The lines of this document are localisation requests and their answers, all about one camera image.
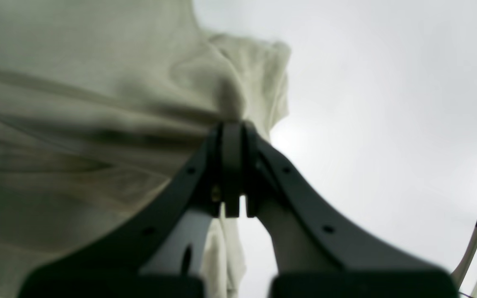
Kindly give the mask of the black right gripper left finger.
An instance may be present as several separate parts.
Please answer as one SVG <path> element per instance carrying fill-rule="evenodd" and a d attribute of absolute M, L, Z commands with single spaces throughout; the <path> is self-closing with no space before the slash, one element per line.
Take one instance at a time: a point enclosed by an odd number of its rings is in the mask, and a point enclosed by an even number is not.
<path fill-rule="evenodd" d="M 205 298 L 213 219 L 240 214 L 241 123 L 213 129 L 159 196 L 100 240 L 31 273 L 21 298 Z"/>

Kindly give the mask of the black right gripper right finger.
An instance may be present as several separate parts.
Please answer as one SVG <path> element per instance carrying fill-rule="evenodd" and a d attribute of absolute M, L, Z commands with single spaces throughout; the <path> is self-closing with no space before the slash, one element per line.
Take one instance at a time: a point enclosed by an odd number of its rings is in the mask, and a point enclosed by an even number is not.
<path fill-rule="evenodd" d="M 373 236 L 327 203 L 297 168 L 243 125 L 248 217 L 271 237 L 270 298 L 456 298 L 438 265 Z"/>

